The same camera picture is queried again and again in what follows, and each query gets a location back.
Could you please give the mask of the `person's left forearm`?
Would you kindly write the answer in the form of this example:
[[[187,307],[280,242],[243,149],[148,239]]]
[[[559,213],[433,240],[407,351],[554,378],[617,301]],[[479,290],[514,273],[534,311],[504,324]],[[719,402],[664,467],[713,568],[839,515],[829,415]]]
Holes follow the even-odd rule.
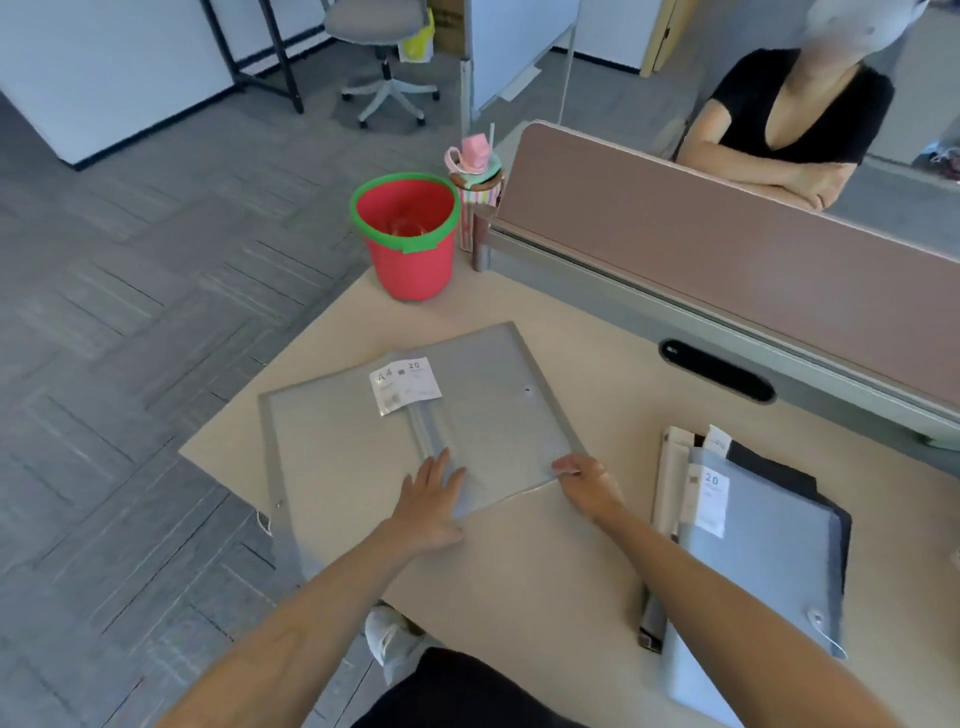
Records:
[[[210,665],[156,728],[302,728],[398,574],[462,537],[450,518],[382,521]]]

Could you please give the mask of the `black document folder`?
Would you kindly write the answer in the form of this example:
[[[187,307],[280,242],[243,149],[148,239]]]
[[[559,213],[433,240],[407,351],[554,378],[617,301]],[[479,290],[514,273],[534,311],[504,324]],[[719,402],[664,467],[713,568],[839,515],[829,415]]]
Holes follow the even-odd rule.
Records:
[[[854,523],[852,515],[818,490],[814,476],[795,467],[765,458],[742,443],[731,441],[726,451],[726,460],[811,503],[822,505],[836,515],[840,532],[842,593],[845,594]]]

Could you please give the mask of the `grey document folder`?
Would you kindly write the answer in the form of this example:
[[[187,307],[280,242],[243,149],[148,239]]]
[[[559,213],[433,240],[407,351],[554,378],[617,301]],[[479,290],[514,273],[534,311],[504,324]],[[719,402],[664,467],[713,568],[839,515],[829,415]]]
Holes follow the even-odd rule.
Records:
[[[442,397],[381,416],[369,375],[428,358]],[[277,560],[314,577],[390,516],[402,478],[445,448],[467,469],[454,517],[537,489],[552,463],[584,453],[517,325],[501,322],[395,350],[260,394]]]

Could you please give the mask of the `blue-grey closed document folder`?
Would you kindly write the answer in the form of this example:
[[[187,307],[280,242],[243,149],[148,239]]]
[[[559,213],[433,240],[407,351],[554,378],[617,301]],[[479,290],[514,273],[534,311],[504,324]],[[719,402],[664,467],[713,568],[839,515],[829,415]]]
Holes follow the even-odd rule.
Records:
[[[704,446],[690,450],[694,463],[729,477],[726,533],[680,524],[678,545],[846,660],[838,517]]]

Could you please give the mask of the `cardboard box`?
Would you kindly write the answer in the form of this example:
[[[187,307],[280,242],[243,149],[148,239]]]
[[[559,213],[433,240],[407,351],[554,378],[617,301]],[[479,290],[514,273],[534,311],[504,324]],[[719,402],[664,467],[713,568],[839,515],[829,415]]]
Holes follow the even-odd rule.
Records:
[[[467,56],[466,0],[427,0],[434,19],[434,50],[457,58]]]

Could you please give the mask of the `black metal frame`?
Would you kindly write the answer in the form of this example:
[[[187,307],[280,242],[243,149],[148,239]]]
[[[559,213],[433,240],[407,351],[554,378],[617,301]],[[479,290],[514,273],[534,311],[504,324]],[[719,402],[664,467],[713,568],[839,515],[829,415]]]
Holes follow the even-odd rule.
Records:
[[[220,52],[226,71],[233,81],[234,89],[236,91],[246,91],[247,88],[257,88],[261,91],[268,91],[289,100],[294,107],[294,111],[302,116],[305,113],[304,101],[294,77],[291,59],[286,51],[287,42],[282,38],[272,0],[257,0],[257,3],[270,36],[271,45],[268,49],[268,55],[276,57],[285,84],[284,87],[271,85],[266,80],[246,72],[244,69],[250,64],[240,64],[234,57],[212,1],[198,0],[198,3]]]

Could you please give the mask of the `person's black trousers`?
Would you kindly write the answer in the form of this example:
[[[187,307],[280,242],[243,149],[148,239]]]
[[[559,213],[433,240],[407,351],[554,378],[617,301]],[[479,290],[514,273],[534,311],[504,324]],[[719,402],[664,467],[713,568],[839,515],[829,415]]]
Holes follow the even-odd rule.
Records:
[[[428,647],[353,728],[589,728],[551,710],[486,662]]]

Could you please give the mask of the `person's right forearm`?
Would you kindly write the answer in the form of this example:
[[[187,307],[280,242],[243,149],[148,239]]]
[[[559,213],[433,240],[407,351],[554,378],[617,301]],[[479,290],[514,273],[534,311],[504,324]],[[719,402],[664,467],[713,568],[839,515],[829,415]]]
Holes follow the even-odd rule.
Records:
[[[622,503],[591,518],[660,598],[744,728],[905,728],[813,639]]]

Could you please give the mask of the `person's right hand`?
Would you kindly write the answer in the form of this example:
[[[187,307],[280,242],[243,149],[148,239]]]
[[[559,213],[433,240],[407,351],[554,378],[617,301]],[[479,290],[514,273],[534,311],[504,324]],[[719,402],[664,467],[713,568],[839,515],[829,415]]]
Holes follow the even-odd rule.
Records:
[[[561,491],[582,516],[605,529],[626,511],[618,481],[599,460],[580,453],[560,458],[584,458],[582,476],[557,476]]]

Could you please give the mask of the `white label on blue-grey folder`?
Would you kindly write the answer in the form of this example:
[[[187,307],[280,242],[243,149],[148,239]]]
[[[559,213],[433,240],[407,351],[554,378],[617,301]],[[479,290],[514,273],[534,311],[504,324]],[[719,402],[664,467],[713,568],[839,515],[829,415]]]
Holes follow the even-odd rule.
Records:
[[[702,464],[688,465],[678,522],[724,539],[731,480]]]

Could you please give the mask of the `pink desk divider panel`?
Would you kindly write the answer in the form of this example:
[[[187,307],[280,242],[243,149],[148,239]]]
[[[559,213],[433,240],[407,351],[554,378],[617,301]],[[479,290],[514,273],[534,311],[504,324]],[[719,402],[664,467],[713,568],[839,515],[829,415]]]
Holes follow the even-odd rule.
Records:
[[[823,369],[960,416],[960,260],[542,120],[496,223]]]

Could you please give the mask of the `pink striped tumbler with straw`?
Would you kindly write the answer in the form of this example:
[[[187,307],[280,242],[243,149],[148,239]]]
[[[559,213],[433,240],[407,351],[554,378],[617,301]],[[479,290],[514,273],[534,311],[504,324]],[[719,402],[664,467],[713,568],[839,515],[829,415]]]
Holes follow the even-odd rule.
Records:
[[[450,182],[461,205],[455,239],[466,253],[474,251],[477,210],[483,206],[495,209],[499,204],[505,173],[495,151],[496,128],[497,125],[491,123],[487,134],[465,137],[460,146],[448,148],[444,155]]]

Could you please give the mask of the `white shoe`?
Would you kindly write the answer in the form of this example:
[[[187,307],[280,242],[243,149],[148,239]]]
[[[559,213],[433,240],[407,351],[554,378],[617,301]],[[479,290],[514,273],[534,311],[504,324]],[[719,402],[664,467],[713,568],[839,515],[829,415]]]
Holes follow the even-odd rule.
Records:
[[[370,609],[364,634],[370,654],[381,667],[388,688],[414,674],[426,650],[433,646],[425,634],[413,631],[413,625],[406,617],[386,604],[377,604]]]

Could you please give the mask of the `white paper label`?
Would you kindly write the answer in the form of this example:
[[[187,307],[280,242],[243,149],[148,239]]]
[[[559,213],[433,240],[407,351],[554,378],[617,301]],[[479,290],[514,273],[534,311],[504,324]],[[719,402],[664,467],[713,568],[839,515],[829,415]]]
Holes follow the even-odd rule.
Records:
[[[371,372],[368,379],[381,416],[443,396],[427,357],[392,361]]]

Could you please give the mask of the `wooden board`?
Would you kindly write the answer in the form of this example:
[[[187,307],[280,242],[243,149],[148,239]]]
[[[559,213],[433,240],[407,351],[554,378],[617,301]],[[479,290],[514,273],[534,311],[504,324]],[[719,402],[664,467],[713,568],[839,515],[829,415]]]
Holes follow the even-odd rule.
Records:
[[[660,0],[650,38],[643,56],[639,75],[649,78],[664,68],[677,44],[682,30],[682,0]]]

